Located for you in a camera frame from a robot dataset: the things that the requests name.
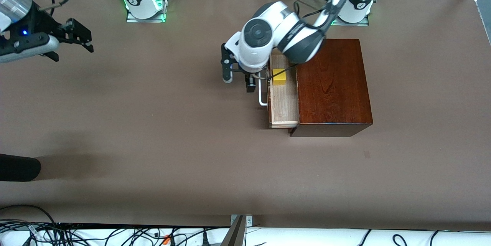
brown table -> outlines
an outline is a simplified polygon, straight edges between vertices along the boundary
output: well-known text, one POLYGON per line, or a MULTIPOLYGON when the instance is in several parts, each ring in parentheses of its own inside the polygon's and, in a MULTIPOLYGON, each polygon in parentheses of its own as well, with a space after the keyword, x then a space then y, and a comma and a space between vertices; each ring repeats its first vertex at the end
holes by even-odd
POLYGON ((330 30, 363 51, 374 125, 351 138, 267 129, 257 95, 222 82, 221 43, 270 1, 171 0, 163 24, 126 24, 118 0, 56 9, 95 52, 0 64, 0 153, 49 173, 0 183, 1 205, 70 222, 491 229, 491 47, 474 0, 378 0, 370 27, 330 30))

yellow block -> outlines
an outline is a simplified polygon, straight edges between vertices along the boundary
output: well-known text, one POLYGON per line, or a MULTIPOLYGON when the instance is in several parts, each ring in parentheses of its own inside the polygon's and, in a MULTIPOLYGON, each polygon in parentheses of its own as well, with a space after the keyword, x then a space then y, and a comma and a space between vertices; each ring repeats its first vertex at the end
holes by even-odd
MULTIPOLYGON (((284 71, 285 69, 273 69, 273 75, 284 71)), ((286 71, 273 77, 273 86, 282 86, 286 84, 286 71)))

open drawer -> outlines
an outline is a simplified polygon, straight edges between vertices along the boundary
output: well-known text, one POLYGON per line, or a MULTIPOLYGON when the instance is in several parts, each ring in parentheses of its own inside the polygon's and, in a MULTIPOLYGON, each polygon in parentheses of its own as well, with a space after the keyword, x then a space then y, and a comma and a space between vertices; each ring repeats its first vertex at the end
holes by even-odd
MULTIPOLYGON (((271 53, 268 71, 286 69, 288 59, 275 49, 271 53)), ((273 86, 268 82, 268 110, 271 128, 295 128, 298 125, 297 72, 295 68, 286 72, 286 84, 273 86)))

